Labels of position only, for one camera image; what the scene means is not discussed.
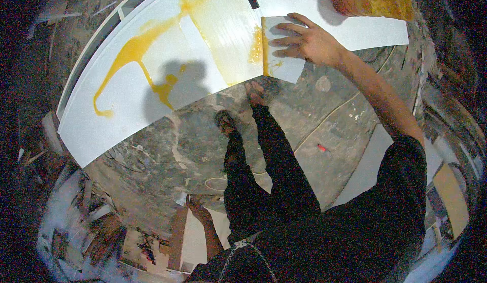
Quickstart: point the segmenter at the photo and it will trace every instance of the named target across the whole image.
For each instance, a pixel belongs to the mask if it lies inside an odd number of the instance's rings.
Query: cable
[[[382,64],[382,66],[379,68],[379,70],[377,71],[377,73],[380,73],[382,71],[382,69],[384,68],[384,66],[386,65],[387,61],[389,61],[389,58],[391,57],[391,55],[393,54],[394,50],[396,49],[396,45],[394,45],[393,49],[391,50],[391,52],[387,55],[387,58],[386,60],[384,61],[384,63]],[[328,115],[326,115],[325,118],[323,118],[323,120],[321,120],[321,122],[311,131],[311,133],[309,133],[304,139],[302,139],[300,141],[300,143],[297,145],[296,149],[293,150],[293,153],[296,153],[300,147],[302,147],[302,145],[309,139],[309,137],[311,137],[311,135],[313,135],[320,127],[321,125],[323,125],[323,123],[332,115],[334,114],[337,110],[341,109],[344,105],[346,105],[347,103],[349,103],[350,101],[352,101],[355,97],[357,97],[358,95],[360,94],[360,91],[358,91],[356,94],[354,94],[352,97],[350,97],[350,99],[348,99],[347,101],[345,101],[344,103],[340,104],[338,107],[336,107],[334,110],[332,110]],[[260,172],[260,173],[255,173],[255,172],[252,172],[253,175],[264,175],[264,174],[267,174],[266,171],[264,172]],[[211,188],[209,187],[206,182],[209,181],[209,180],[212,180],[212,179],[215,179],[215,178],[220,178],[220,177],[214,177],[214,178],[210,178],[208,180],[206,180],[204,182],[205,186],[207,186],[208,188],[210,189],[213,189],[213,190],[216,190],[214,188]]]

